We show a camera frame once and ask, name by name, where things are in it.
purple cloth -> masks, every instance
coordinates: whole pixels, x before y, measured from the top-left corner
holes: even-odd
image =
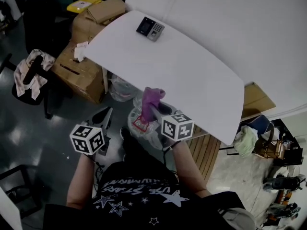
[[[154,105],[158,108],[160,100],[165,96],[165,91],[162,89],[152,89],[146,87],[142,97],[142,116],[148,122],[155,120],[154,114],[150,108],[150,105]]]

light green towel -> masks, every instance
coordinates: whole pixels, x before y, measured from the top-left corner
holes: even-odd
[[[254,150],[257,140],[257,130],[242,126],[241,131],[235,137],[234,148],[242,157],[247,157]]]

forearm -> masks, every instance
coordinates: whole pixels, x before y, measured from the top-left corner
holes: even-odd
[[[200,197],[211,195],[187,144],[184,141],[178,143],[173,148],[173,154],[179,180]]]
[[[94,163],[81,155],[67,193],[67,206],[82,209],[92,197]]]

white table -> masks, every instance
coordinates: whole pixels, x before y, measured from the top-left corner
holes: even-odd
[[[130,11],[102,30],[84,54],[140,90],[166,91],[164,102],[231,144],[241,119],[243,81],[205,48],[168,26],[156,42],[136,32],[144,16]]]

black t-shirt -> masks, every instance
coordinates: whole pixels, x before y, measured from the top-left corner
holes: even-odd
[[[140,177],[125,164],[113,164],[102,178],[97,195],[83,210],[47,205],[44,230],[108,229],[108,227],[202,227],[233,229],[219,209],[243,207],[235,193],[201,199],[173,178]]]

